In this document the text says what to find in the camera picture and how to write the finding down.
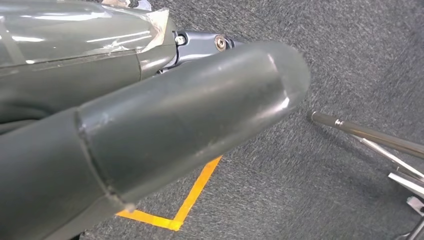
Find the chrome rod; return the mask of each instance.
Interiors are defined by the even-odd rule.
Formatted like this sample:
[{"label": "chrome rod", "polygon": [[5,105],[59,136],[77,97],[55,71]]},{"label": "chrome rod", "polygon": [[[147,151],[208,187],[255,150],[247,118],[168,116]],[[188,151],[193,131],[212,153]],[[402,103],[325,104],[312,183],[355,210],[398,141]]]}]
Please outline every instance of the chrome rod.
[{"label": "chrome rod", "polygon": [[309,112],[308,117],[313,122],[333,127],[348,134],[398,150],[402,153],[424,159],[424,145],[422,144],[363,127],[350,121],[343,121],[334,116],[326,115],[317,111]]}]

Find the orange tape line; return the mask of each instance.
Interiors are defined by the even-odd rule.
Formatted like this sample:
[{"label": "orange tape line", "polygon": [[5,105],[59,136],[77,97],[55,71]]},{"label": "orange tape line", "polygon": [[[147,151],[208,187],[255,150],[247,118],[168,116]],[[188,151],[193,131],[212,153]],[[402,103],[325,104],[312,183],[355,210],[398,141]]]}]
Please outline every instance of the orange tape line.
[{"label": "orange tape line", "polygon": [[174,219],[167,219],[164,217],[155,216],[139,210],[135,210],[133,212],[128,212],[124,210],[117,213],[116,215],[173,231],[180,230],[184,220],[190,212],[190,209],[192,209],[193,205],[198,199],[200,193],[202,192],[203,188],[205,187],[206,183],[208,182],[209,178],[211,177],[212,173],[220,162],[221,158],[222,156],[217,157],[208,164],[206,164],[206,166],[204,166],[199,177],[191,188],[190,193],[188,193],[187,198],[184,200],[178,212],[176,213]]},{"label": "orange tape line", "polygon": [[128,218],[128,219],[148,223],[157,227],[166,228],[166,229],[171,229],[175,225],[173,223],[174,220],[163,218],[160,216],[151,215],[139,210],[135,210],[133,212],[128,212],[124,210],[124,211],[118,212],[116,215],[120,217]]},{"label": "orange tape line", "polygon": [[173,218],[174,221],[183,225],[184,219],[186,219],[187,215],[190,212],[190,209],[192,209],[193,205],[198,199],[200,193],[202,192],[203,188],[205,187],[206,183],[208,182],[209,178],[211,177],[212,173],[220,162],[221,158],[222,156],[217,157],[213,161],[206,164],[206,166],[204,166],[199,177],[191,188],[190,193],[182,203],[175,217]]}]

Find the gray carpet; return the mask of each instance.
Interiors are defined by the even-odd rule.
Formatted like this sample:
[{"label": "gray carpet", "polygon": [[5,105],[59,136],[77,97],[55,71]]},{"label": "gray carpet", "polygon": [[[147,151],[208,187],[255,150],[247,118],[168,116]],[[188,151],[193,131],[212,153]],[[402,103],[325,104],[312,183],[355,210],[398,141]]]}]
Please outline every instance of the gray carpet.
[{"label": "gray carpet", "polygon": [[[386,240],[418,222],[405,203],[411,194],[387,178],[391,163],[305,115],[315,109],[424,142],[422,0],[150,2],[170,8],[182,29],[294,46],[312,85],[295,113],[224,156],[180,231],[113,217],[83,240]],[[199,172],[139,209],[172,218]]]}]

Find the metal tube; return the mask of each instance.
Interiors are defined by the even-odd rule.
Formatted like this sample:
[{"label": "metal tube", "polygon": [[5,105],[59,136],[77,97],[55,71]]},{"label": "metal tube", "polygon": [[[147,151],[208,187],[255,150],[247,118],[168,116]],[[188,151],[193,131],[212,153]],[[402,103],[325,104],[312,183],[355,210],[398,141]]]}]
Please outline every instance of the metal tube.
[{"label": "metal tube", "polygon": [[424,179],[424,174],[422,174],[420,171],[416,170],[415,168],[413,168],[411,165],[407,164],[406,162],[402,161],[397,156],[391,154],[389,151],[382,148],[377,143],[372,142],[372,141],[365,139],[365,138],[362,138],[362,137],[352,135],[352,134],[351,134],[351,136],[354,137],[356,140],[360,141],[365,146],[372,149],[374,152],[380,154],[381,156],[385,157],[386,159],[389,159],[393,163],[397,164],[399,167],[405,169],[407,174],[411,175],[412,177],[417,178],[419,180]]},{"label": "metal tube", "polygon": [[365,138],[371,142],[398,150],[402,153],[424,159],[424,145],[363,127],[350,121],[343,121],[334,116],[326,115],[317,111],[309,112],[308,118],[310,118],[313,122],[324,124],[348,134]]},{"label": "metal tube", "polygon": [[420,239],[419,237],[423,236],[424,233],[424,217],[421,218],[421,220],[418,222],[418,224],[413,228],[413,230],[410,232],[406,240],[417,240]]}]

